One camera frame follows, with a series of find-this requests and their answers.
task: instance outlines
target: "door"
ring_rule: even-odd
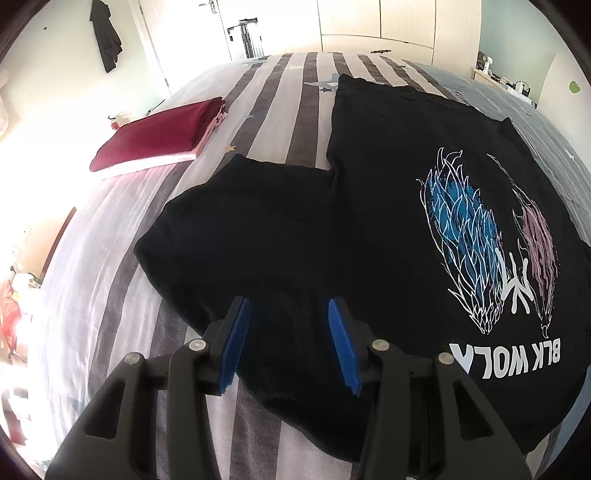
[[[230,61],[216,0],[138,0],[172,93]]]

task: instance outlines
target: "door handle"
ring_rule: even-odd
[[[215,0],[209,0],[209,2],[205,2],[204,4],[199,4],[200,7],[205,7],[205,5],[209,5],[212,8],[213,14],[217,13]]]

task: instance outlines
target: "blue gripper pad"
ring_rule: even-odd
[[[244,339],[246,338],[250,321],[250,303],[248,299],[243,299],[221,355],[219,376],[219,388],[221,393],[225,393],[226,389],[231,385],[232,380],[234,379],[234,373],[236,373],[236,367],[240,360],[242,346],[244,345]]]
[[[350,387],[353,395],[359,395],[361,393],[359,360],[334,300],[329,302],[329,326],[345,384]]]

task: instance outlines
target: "pink feather design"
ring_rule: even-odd
[[[558,277],[558,258],[550,228],[535,201],[515,184],[495,157],[488,156],[505,172],[513,185],[513,192],[521,204],[521,216],[513,212],[513,218],[525,242],[525,250],[530,259],[531,274],[538,284],[538,294],[534,299],[535,310],[541,320],[542,335],[544,338],[548,338],[548,327],[552,321],[554,307],[554,287]]]

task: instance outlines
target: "green sticker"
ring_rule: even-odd
[[[571,92],[573,93],[579,93],[581,91],[581,87],[579,86],[579,84],[577,82],[575,82],[574,80],[572,82],[570,82],[569,84],[569,89]]]

